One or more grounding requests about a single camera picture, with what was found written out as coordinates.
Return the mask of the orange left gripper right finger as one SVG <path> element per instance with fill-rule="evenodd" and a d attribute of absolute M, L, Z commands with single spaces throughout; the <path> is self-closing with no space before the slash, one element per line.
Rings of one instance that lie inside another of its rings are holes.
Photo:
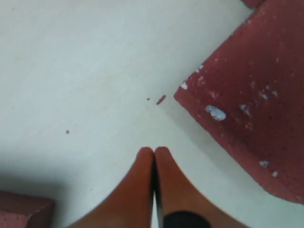
<path fill-rule="evenodd" d="M 203 196 L 178 167 L 168 148 L 158 147 L 154 154 L 159 227 L 247 227 Z"/>

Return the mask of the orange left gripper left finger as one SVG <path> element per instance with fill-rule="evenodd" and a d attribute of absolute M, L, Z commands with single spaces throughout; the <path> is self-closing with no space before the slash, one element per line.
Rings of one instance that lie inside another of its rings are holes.
<path fill-rule="evenodd" d="M 149 228 L 153 207 L 153 150 L 141 148 L 130 170 L 97 207 L 70 228 Z"/>

